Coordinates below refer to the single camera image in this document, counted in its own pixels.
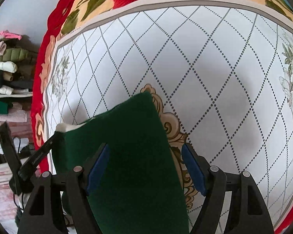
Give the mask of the clothes rack with folded clothes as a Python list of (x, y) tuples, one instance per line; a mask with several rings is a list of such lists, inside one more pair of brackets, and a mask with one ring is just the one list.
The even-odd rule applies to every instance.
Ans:
[[(32, 152), (31, 94), (37, 54), (19, 45), (22, 36), (0, 32), (0, 129), (8, 133), (24, 162)], [(0, 144), (0, 224), (16, 233), (27, 201)]]

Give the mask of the green white varsity jacket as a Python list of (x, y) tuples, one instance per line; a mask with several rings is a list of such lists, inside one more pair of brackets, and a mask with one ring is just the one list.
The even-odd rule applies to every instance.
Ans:
[(102, 143), (109, 161), (88, 201), (103, 233), (188, 233), (184, 192), (148, 92), (61, 134), (57, 173), (84, 166)]

